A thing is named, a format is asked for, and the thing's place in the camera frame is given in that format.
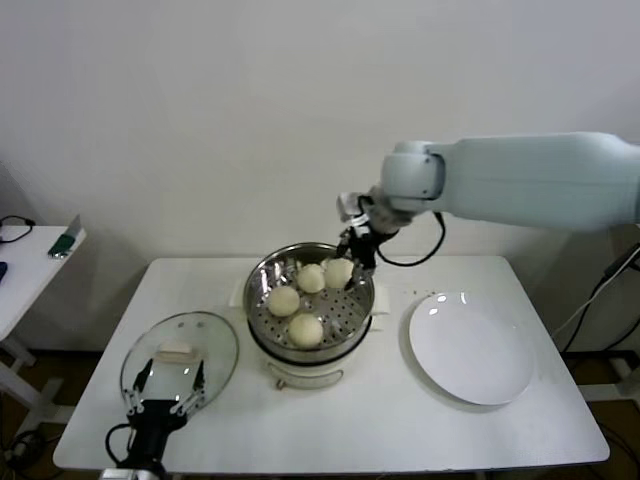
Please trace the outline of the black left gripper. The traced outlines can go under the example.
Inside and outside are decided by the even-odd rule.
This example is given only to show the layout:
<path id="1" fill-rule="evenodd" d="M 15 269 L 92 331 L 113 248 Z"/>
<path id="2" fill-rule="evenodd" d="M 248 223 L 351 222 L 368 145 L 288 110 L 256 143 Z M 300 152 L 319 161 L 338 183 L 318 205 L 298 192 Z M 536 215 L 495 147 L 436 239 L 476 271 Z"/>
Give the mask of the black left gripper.
<path id="1" fill-rule="evenodd" d="M 136 374 L 133 385 L 124 390 L 127 419 L 134 431 L 134 438 L 127 456 L 128 466 L 159 465 L 163 459 L 169 436 L 183 428 L 200 408 L 205 397 L 204 361 L 201 360 L 195 373 L 191 392 L 175 400 L 145 400 L 142 393 L 152 372 L 149 359 Z"/>

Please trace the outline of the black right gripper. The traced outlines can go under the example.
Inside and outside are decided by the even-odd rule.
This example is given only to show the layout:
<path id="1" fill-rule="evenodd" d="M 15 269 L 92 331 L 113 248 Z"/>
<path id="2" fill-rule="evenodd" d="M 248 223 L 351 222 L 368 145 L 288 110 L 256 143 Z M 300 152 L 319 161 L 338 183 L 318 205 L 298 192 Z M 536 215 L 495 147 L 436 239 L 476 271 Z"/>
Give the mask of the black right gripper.
<path id="1" fill-rule="evenodd" d="M 368 227 L 350 227 L 349 233 L 342 233 L 337 246 L 337 257 L 344 258 L 350 250 L 354 264 L 351 277 L 344 286 L 348 291 L 360 285 L 366 285 L 375 273 L 374 268 L 364 266 L 375 266 L 377 237 Z"/>

